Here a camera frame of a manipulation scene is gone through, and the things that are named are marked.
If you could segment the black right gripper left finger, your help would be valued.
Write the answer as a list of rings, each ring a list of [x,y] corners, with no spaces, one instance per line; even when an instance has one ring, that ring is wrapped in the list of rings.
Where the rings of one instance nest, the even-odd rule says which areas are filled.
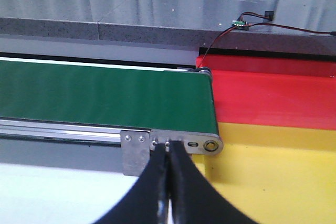
[[[158,144],[132,188],[96,223],[167,223],[167,172],[166,147]]]

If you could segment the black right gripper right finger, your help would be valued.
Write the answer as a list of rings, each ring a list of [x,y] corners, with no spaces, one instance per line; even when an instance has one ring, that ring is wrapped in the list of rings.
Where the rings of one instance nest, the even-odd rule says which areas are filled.
[[[255,223],[214,189],[182,142],[170,142],[170,175],[174,223]]]

